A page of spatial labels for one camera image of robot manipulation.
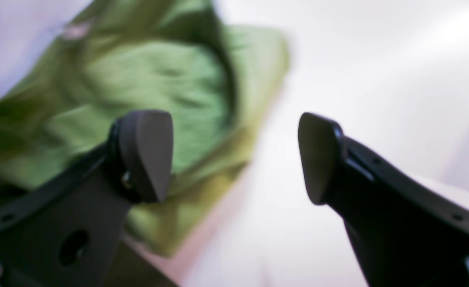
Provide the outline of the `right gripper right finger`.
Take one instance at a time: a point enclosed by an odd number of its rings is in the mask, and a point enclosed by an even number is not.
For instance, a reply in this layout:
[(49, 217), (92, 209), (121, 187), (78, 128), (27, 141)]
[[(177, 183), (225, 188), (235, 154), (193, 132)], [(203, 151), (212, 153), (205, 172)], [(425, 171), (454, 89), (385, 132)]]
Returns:
[(469, 287), (469, 210), (419, 184), (329, 118), (298, 124), (310, 201), (344, 222), (370, 287)]

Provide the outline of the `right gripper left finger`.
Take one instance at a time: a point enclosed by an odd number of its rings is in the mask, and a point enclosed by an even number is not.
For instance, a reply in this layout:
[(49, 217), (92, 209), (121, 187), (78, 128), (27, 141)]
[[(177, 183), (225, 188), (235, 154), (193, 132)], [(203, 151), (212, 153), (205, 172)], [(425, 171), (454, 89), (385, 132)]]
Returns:
[(172, 116), (134, 110), (61, 174), (0, 207), (0, 287), (172, 287), (123, 242), (132, 206), (163, 203)]

